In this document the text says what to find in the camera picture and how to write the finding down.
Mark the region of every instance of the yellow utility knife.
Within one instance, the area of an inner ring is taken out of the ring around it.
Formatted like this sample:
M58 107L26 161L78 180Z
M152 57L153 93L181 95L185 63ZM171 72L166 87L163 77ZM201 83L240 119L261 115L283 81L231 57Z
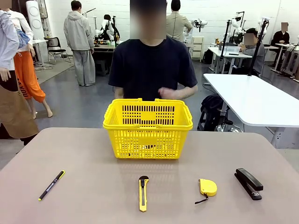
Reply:
M149 181L148 176L139 178L139 210L146 211L146 184Z

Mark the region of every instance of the gray sweatpants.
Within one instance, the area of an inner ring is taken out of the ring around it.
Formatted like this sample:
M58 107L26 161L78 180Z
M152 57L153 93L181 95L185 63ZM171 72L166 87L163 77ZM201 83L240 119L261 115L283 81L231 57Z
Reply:
M74 50L74 64L79 85L95 83L95 65L89 50Z

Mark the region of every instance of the pen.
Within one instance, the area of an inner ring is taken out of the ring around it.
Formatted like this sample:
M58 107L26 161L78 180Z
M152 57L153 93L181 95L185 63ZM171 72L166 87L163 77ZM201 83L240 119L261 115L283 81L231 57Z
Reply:
M62 170L58 176L52 181L52 183L47 187L47 189L43 192L43 194L38 198L38 201L41 201L43 197L51 190L51 188L55 185L55 183L65 174L65 171Z

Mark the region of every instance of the black t-shirt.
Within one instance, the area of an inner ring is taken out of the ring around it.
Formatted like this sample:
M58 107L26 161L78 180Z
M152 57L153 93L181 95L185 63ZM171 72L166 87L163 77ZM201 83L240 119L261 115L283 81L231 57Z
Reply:
M167 37L151 47L127 40L114 52L109 85L124 89L124 98L152 101L161 98L161 87L176 90L178 83L194 87L197 80L187 47Z

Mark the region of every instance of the backpack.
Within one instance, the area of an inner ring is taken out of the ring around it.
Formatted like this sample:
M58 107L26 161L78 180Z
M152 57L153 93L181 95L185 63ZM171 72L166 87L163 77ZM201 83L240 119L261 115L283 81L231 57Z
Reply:
M203 63L211 64L212 60L213 60L213 52L208 49L204 54Z
M19 38L19 49L20 49L22 47L25 47L28 44L30 38L20 29L16 28L16 31Z

